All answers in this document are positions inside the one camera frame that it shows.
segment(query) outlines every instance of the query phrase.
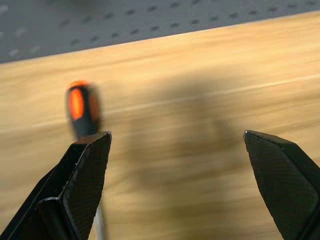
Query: screwdriver handle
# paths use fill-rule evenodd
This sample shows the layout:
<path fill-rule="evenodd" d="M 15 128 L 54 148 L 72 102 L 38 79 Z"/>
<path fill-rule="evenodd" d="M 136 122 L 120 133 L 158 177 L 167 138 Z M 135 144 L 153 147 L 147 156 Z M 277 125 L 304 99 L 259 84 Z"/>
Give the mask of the screwdriver handle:
<path fill-rule="evenodd" d="M 97 95 L 83 80 L 73 82 L 66 92 L 67 115 L 75 137 L 96 134 L 99 123 Z"/>

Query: pegboard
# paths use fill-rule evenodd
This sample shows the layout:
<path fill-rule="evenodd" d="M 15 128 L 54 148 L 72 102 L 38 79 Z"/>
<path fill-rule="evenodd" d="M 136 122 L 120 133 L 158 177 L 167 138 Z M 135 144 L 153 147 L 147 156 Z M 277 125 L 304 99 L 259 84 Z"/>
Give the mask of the pegboard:
<path fill-rule="evenodd" d="M 317 10 L 320 0 L 0 0 L 0 63 Z"/>

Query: orange grip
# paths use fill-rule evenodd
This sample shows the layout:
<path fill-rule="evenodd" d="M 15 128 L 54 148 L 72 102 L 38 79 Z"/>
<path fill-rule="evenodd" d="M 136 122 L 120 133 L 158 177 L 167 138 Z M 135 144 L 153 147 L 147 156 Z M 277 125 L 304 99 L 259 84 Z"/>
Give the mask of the orange grip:
<path fill-rule="evenodd" d="M 84 115 L 85 102 L 80 89 L 75 88 L 70 92 L 69 108 L 73 121 L 80 119 Z"/>

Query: wooden table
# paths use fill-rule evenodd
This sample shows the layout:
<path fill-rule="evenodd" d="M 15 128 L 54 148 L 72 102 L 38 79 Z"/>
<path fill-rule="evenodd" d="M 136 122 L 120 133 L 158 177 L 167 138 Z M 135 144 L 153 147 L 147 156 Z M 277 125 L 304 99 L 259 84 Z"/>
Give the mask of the wooden table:
<path fill-rule="evenodd" d="M 111 240 L 280 240 L 246 129 L 320 161 L 320 13 L 0 65 L 0 231 L 61 159 L 69 83 L 100 94 L 112 131 Z"/>

